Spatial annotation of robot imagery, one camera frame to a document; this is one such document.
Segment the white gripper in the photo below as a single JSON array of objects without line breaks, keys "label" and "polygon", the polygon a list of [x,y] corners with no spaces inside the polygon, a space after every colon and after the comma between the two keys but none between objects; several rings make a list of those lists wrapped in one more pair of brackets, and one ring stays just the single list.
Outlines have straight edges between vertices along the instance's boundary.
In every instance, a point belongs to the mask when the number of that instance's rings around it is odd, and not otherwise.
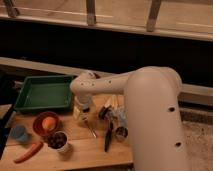
[{"label": "white gripper", "polygon": [[84,113],[90,110],[92,105],[92,97],[88,96],[76,96],[74,98],[73,116],[78,120]]}]

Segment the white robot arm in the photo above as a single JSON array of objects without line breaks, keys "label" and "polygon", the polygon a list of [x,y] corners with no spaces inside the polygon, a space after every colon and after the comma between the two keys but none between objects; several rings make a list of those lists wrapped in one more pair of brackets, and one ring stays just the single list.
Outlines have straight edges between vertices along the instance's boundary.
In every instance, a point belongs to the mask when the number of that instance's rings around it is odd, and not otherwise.
[{"label": "white robot arm", "polygon": [[178,106],[179,74],[168,67],[97,79],[86,71],[71,82],[77,103],[85,107],[93,94],[122,94],[134,171],[191,171]]}]

